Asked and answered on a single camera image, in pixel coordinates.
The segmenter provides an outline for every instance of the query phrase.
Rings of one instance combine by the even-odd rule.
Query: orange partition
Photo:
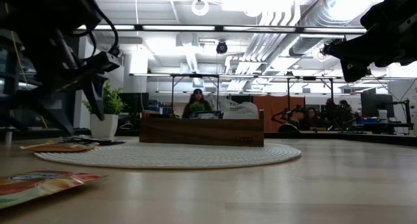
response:
[[[297,105],[305,106],[306,101],[304,97],[290,97],[290,107],[295,108]],[[272,116],[276,113],[283,111],[288,108],[288,96],[255,96],[253,103],[258,109],[264,110],[264,131],[265,132],[277,132],[281,126],[280,123],[271,120]],[[301,119],[304,116],[302,113],[294,113],[292,119]]]

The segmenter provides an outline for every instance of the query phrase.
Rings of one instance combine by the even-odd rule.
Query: round woven mat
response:
[[[48,161],[74,165],[134,169],[207,169],[245,167],[283,162],[301,155],[286,145],[265,143],[264,147],[229,147],[128,143],[96,147],[85,152],[39,152]]]

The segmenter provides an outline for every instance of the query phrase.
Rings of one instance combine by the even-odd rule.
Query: wooden box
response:
[[[263,147],[263,110],[259,119],[159,119],[143,118],[139,141]]]

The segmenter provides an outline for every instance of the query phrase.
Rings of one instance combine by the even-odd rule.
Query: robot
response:
[[[27,127],[5,114],[11,109],[32,109],[73,134],[65,115],[51,109],[53,95],[60,91],[83,90],[88,102],[100,120],[104,119],[102,89],[107,80],[106,72],[120,66],[118,34],[111,21],[100,10],[95,0],[0,0],[6,3],[8,13],[0,18],[0,28],[14,31],[20,38],[23,54],[30,58],[36,69],[36,80],[41,85],[32,90],[21,90],[0,98],[0,119],[18,130]],[[115,33],[115,42],[108,52],[100,52],[87,59],[80,59],[66,45],[63,35],[89,35],[105,20]],[[74,31],[84,25],[82,33]]]
[[[367,32],[357,38],[333,40],[322,53],[341,61],[346,82],[369,75],[368,66],[408,65],[417,59],[417,0],[384,0],[360,19]]]

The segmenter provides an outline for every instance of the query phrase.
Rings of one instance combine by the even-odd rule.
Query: chip bag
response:
[[[51,195],[102,178],[67,171],[32,171],[0,177],[0,209]]]
[[[35,152],[80,152],[84,150],[93,149],[96,145],[98,145],[98,143],[83,145],[75,143],[57,143],[54,141],[48,141],[39,145],[20,147],[20,149],[32,150]]]

